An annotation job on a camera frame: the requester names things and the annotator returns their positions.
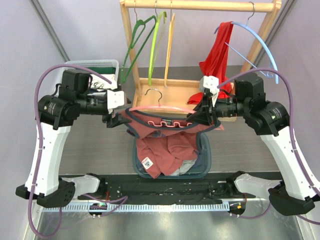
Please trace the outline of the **grey tank top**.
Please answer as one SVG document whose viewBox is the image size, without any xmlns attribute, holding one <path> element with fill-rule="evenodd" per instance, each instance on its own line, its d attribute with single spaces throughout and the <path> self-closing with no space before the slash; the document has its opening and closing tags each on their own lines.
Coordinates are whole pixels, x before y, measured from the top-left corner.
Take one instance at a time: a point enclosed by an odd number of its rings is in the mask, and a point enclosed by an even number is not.
<svg viewBox="0 0 320 240">
<path fill-rule="evenodd" d="M 187 173 L 196 163 L 196 159 L 194 160 L 184 160 L 182 165 L 175 170 L 170 176 L 181 176 Z"/>
</svg>

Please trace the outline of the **red tank top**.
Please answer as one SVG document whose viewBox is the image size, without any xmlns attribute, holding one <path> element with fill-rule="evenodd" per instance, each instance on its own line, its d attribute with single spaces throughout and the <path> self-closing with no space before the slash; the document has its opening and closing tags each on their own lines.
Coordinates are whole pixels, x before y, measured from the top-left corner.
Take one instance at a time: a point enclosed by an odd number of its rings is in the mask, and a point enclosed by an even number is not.
<svg viewBox="0 0 320 240">
<path fill-rule="evenodd" d="M 199 62 L 199 67 L 204 76 L 213 76 L 219 79 L 219 84 L 228 80 L 226 76 L 229 47 L 225 43 L 230 42 L 230 38 L 233 31 L 233 24 L 231 21 L 222 22 L 217 30 L 217 35 L 214 44 L 204 61 Z M 231 94 L 233 87 L 231 83 L 227 83 L 220 90 L 225 90 Z M 202 100 L 203 93 L 199 92 L 192 95 L 187 104 L 196 105 Z M 230 96 L 224 91 L 220 91 L 218 99 L 226 99 Z"/>
</svg>

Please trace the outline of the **yellow hanger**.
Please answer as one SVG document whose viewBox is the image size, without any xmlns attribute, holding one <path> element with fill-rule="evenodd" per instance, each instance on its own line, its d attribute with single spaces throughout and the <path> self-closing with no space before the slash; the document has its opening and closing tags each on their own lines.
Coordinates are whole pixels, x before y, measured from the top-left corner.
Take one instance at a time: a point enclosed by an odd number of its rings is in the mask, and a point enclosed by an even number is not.
<svg viewBox="0 0 320 240">
<path fill-rule="evenodd" d="M 167 53 L 166 53 L 166 62 L 165 62 L 165 70 L 164 70 L 164 87 L 165 88 L 167 87 L 174 27 L 175 27 L 175 13 L 172 13 L 172 9 L 170 9 L 170 23 L 169 23 L 169 29 L 168 29 Z"/>
</svg>

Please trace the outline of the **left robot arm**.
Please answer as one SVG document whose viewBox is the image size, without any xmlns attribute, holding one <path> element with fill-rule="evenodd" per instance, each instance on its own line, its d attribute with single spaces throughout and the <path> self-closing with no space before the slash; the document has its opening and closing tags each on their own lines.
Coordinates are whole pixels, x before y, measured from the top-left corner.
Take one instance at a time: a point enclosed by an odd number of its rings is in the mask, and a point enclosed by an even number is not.
<svg viewBox="0 0 320 240">
<path fill-rule="evenodd" d="M 66 139 L 80 115 L 101 116 L 107 128 L 128 122 L 115 109 L 124 108 L 129 100 L 121 87 L 94 88 L 97 75 L 81 69 L 66 69 L 52 95 L 45 95 L 37 105 L 39 122 L 37 140 L 29 177 L 16 188 L 16 196 L 36 200 L 45 208 L 63 208 L 73 198 L 90 194 L 100 200 L 107 192 L 105 178 L 88 173 L 83 176 L 59 177 Z"/>
</svg>

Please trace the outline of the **maroon tank top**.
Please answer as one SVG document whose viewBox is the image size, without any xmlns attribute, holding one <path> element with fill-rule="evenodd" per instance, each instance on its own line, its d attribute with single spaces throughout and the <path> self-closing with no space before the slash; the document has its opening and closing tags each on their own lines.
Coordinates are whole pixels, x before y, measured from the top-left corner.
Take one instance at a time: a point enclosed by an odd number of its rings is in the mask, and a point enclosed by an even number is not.
<svg viewBox="0 0 320 240">
<path fill-rule="evenodd" d="M 160 174 L 170 176 L 177 170 L 183 161 L 197 160 L 200 152 L 200 135 L 220 127 L 187 122 L 184 118 L 165 118 L 139 110 L 125 109 L 120 114 L 130 119 L 126 123 L 127 132 L 136 142 L 137 157 L 145 171 L 156 179 Z M 177 121 L 181 125 L 191 123 L 183 128 L 157 127 L 148 124 L 154 121 L 159 124 L 161 120 Z"/>
</svg>

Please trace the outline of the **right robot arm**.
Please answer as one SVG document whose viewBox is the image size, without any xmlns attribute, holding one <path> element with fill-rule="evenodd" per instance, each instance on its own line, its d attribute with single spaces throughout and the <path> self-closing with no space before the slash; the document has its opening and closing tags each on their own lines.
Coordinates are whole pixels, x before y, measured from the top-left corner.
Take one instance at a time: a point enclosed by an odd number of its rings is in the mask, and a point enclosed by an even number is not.
<svg viewBox="0 0 320 240">
<path fill-rule="evenodd" d="M 234 80 L 235 93 L 220 99 L 219 80 L 204 76 L 199 82 L 200 103 L 187 121 L 219 124 L 220 118 L 242 117 L 271 152 L 282 180 L 268 180 L 238 171 L 227 178 L 226 193 L 233 198 L 250 194 L 269 200 L 284 216 L 299 216 L 315 208 L 320 183 L 313 175 L 296 141 L 289 112 L 279 102 L 266 100 L 264 81 L 251 72 Z"/>
</svg>

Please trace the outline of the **lime green hanger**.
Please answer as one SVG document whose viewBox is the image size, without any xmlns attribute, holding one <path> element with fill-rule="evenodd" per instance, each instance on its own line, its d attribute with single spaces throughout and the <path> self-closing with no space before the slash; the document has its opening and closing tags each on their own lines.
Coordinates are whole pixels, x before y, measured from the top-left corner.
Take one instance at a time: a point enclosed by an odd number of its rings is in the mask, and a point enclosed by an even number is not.
<svg viewBox="0 0 320 240">
<path fill-rule="evenodd" d="M 151 42 L 150 49 L 150 58 L 149 58 L 149 66 L 148 66 L 148 85 L 152 85 L 152 76 L 154 72 L 154 67 L 156 63 L 156 58 L 159 52 L 159 43 L 162 40 L 164 34 L 164 27 L 167 21 L 167 12 L 165 10 L 161 11 L 159 14 L 157 13 L 158 1 L 155 1 L 155 13 L 156 13 L 156 23 L 153 31 L 153 37 Z"/>
</svg>

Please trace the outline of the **pink hanger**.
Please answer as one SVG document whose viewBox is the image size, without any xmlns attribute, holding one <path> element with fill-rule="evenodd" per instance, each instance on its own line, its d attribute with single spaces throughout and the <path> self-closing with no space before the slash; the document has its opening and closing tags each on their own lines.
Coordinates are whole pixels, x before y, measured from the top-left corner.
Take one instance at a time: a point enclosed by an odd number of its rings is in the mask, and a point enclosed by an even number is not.
<svg viewBox="0 0 320 240">
<path fill-rule="evenodd" d="M 147 112 L 147 110 L 151 110 L 152 114 L 157 114 L 162 116 L 172 115 L 177 113 L 183 113 L 183 114 L 195 113 L 194 110 L 188 109 L 185 107 L 161 105 L 161 99 L 163 98 L 162 92 L 157 88 L 149 88 L 146 90 L 144 95 L 146 96 L 149 93 L 149 91 L 157 91 L 160 94 L 160 97 L 157 100 L 157 105 L 142 105 L 142 106 L 131 107 L 129 109 L 130 112 L 133 112 L 133 111 Z M 159 124 L 155 124 L 153 120 L 149 120 L 147 123 L 154 127 L 168 127 L 168 128 L 184 128 L 192 124 L 192 123 L 187 123 L 185 125 L 181 125 L 179 121 L 175 121 L 175 120 L 161 120 Z"/>
</svg>

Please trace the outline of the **light blue hanger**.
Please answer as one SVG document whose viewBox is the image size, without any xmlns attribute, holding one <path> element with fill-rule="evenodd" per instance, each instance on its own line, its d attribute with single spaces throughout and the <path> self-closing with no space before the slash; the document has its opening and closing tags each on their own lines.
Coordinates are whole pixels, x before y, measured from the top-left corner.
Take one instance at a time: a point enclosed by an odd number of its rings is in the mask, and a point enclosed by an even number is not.
<svg viewBox="0 0 320 240">
<path fill-rule="evenodd" d="M 254 61 L 257 59 L 258 54 L 261 51 L 268 56 L 270 63 L 269 66 L 275 70 L 278 69 L 276 61 L 269 47 L 266 44 L 266 39 L 271 31 L 272 26 L 276 21 L 276 18 L 278 17 L 278 13 L 280 12 L 281 6 L 281 0 L 271 0 L 270 2 L 256 2 L 255 0 L 249 0 L 248 2 L 223 1 L 222 3 L 218 4 L 219 11 L 250 13 L 245 23 L 240 23 L 237 21 L 232 22 L 232 24 L 246 30 L 254 37 L 253 44 L 248 54 L 243 55 L 229 43 L 227 44 L 227 46 L 233 52 L 235 52 L 239 57 L 241 57 L 244 60 L 244 64 L 241 69 L 242 71 L 247 71 L 249 70 L 249 68 L 255 69 L 257 67 L 257 65 L 254 64 Z M 265 16 L 258 31 L 255 31 L 250 27 L 249 23 L 251 22 L 251 19 L 254 17 L 254 15 L 257 13 L 264 13 Z"/>
</svg>

